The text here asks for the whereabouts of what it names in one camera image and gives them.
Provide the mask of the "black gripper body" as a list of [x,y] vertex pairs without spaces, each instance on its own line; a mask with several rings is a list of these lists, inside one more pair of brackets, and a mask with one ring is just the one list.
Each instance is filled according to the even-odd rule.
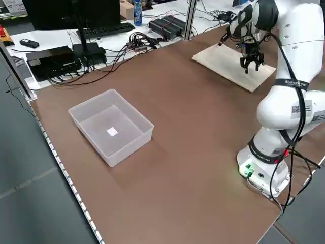
[[244,60],[260,60],[260,49],[258,47],[244,47],[242,57]]

